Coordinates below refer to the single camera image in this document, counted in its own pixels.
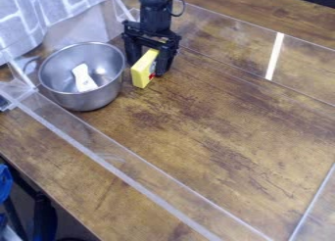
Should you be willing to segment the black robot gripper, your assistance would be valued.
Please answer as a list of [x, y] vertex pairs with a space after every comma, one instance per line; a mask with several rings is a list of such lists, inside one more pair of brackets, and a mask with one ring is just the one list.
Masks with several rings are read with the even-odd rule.
[[170, 29], [159, 32], [147, 31], [141, 24], [131, 21], [123, 22], [125, 49], [127, 63], [134, 66], [143, 54], [143, 47], [159, 50], [157, 58], [157, 76], [163, 76], [170, 70], [170, 66], [179, 48], [182, 36]]

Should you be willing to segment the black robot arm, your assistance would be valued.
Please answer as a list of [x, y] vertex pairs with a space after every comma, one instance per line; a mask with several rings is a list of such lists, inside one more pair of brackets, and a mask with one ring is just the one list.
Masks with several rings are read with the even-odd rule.
[[143, 56], [143, 47], [157, 49], [159, 51], [157, 75], [163, 76], [170, 70], [182, 40], [182, 36], [170, 29], [171, 18], [181, 17], [183, 11], [179, 14], [173, 12], [173, 0], [139, 1], [141, 21], [123, 22], [122, 38], [127, 63], [135, 65]]

